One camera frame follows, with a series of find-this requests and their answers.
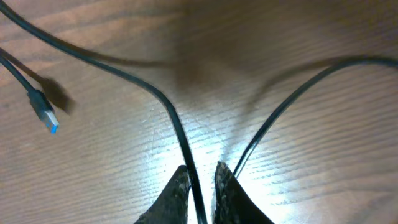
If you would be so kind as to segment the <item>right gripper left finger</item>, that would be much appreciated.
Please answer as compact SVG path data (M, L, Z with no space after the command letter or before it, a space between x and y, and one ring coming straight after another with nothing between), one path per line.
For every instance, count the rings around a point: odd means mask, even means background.
M187 167L180 165L156 201L135 224L187 224L189 191Z

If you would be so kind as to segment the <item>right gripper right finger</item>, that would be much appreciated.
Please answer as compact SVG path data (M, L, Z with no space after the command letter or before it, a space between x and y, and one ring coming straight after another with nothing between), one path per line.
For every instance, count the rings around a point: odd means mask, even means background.
M216 224L273 224L249 198L225 162L215 170Z

